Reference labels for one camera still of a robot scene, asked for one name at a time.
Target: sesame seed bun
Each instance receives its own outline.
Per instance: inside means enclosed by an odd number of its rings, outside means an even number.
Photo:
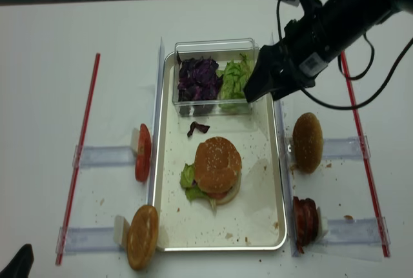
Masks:
[[[292,140],[298,168],[311,174],[320,164],[323,155],[323,131],[314,114],[307,112],[298,118]]]
[[[196,150],[194,179],[199,189],[206,193],[229,192],[234,186],[237,192],[239,185],[237,187],[236,184],[241,182],[241,167],[241,156],[235,146],[228,139],[213,137],[200,143]]]

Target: hamburger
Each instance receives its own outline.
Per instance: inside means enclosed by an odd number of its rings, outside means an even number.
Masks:
[[[241,156],[235,146],[223,137],[213,137],[200,143],[193,165],[185,165],[181,186],[186,198],[204,198],[216,205],[227,204],[241,186]]]

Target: red tape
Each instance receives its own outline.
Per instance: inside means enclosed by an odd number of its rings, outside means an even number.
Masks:
[[[101,54],[96,54],[95,65],[93,67],[93,73],[92,73],[92,79],[90,80],[88,100],[86,102],[85,115],[83,116],[83,124],[82,124],[82,130],[81,130],[81,133],[80,133],[78,148],[81,148],[84,145],[84,142],[85,142],[86,129],[88,127],[90,107],[92,106],[92,98],[93,98],[93,92],[95,90],[95,84],[96,84],[96,78],[97,78],[97,69],[99,68],[100,58],[101,58]],[[79,167],[74,167],[73,168],[73,173],[72,173],[72,182],[70,183],[69,196],[68,196],[67,204],[66,204],[65,218],[63,219],[63,228],[62,228],[62,232],[59,234],[59,236],[61,236],[61,244],[60,244],[60,247],[59,247],[58,251],[60,251],[61,253],[57,254],[56,263],[55,263],[56,266],[59,266],[59,265],[62,264],[63,250],[64,250],[64,247],[65,247],[66,232],[67,232],[67,228],[69,226],[70,212],[72,211],[72,203],[73,203],[73,197],[74,197],[74,194],[75,194],[75,186],[76,186],[78,173],[79,173]]]
[[[346,55],[344,51],[341,53],[341,63],[343,65],[344,74],[349,77],[350,72],[348,71],[348,64],[347,64]],[[354,106],[357,103],[356,103],[356,97],[354,96],[352,81],[347,80],[347,88],[348,88],[348,95],[350,96],[351,105]],[[366,148],[364,148],[364,146],[366,146],[366,144],[364,143],[364,141],[362,141],[364,139],[364,133],[363,133],[363,128],[361,127],[360,116],[359,116],[359,112],[357,109],[353,109],[353,116],[356,122],[357,133],[360,138],[360,144],[362,147],[361,149],[363,151],[364,167],[366,169],[368,186],[370,187],[370,194],[372,196],[374,213],[376,215],[376,218],[381,219],[382,215],[381,215],[381,210],[380,210],[380,205],[379,205],[379,198],[377,197],[376,186],[374,185],[373,171],[370,165],[370,159],[365,155],[367,151],[365,150]],[[386,237],[385,237],[384,230],[383,230],[383,225],[381,223],[379,223],[378,225],[379,225],[379,232],[381,236],[381,242],[386,243],[381,246],[383,249],[383,255],[385,257],[390,257],[390,248],[388,247],[388,243],[386,241]]]

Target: red cabbage piece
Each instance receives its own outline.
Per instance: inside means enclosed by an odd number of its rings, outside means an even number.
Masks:
[[[223,84],[223,75],[218,77],[218,64],[211,57],[188,59],[179,63],[178,101],[208,101],[216,99]],[[200,106],[201,111],[211,111],[211,107]]]
[[[194,133],[195,129],[198,129],[200,132],[203,132],[204,134],[208,132],[210,126],[209,125],[203,125],[200,124],[196,121],[192,122],[189,128],[188,133],[186,134],[188,137],[191,137],[192,134]]]

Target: bottom bun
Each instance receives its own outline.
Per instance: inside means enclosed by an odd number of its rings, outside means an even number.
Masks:
[[[158,216],[156,208],[144,205],[135,213],[128,232],[126,255],[133,270],[142,270],[150,262],[157,243]]]
[[[234,186],[228,191],[228,194],[223,199],[217,199],[217,205],[224,205],[232,201],[232,199],[238,194],[239,188],[241,187],[241,172],[238,173],[238,180]]]

